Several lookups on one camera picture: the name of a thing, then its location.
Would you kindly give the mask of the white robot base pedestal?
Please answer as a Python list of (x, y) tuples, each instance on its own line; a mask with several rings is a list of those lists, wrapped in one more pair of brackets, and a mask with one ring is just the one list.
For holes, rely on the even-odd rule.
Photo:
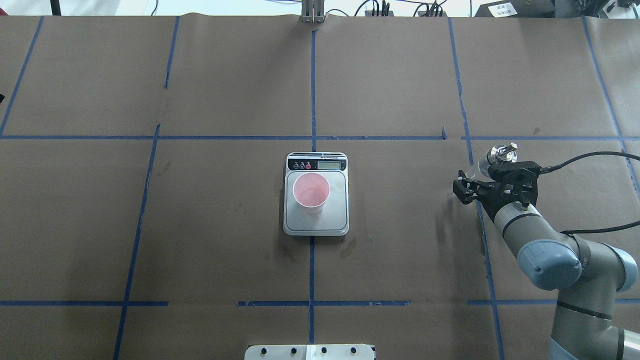
[(245, 360), (375, 360), (374, 345), (346, 344), (262, 344), (251, 345)]

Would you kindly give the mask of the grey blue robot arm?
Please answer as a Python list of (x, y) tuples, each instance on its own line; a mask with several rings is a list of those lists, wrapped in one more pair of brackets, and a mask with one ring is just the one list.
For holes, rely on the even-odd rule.
[(534, 161), (492, 162), (483, 172), (458, 171), (452, 190), (464, 205), (482, 205), (530, 282), (556, 290), (550, 360), (637, 360), (639, 334), (615, 326), (617, 293), (639, 278), (627, 251), (582, 237), (585, 230), (555, 230), (536, 207), (538, 178), (562, 166)]

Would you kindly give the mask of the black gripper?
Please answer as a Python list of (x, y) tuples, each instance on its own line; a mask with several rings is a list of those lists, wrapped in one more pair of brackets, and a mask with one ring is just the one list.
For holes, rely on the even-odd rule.
[(458, 170), (452, 191), (463, 205), (480, 200), (487, 214), (496, 214), (514, 202), (528, 208), (537, 205), (541, 170), (534, 161), (496, 163), (487, 169), (493, 182), (469, 178), (464, 171)]

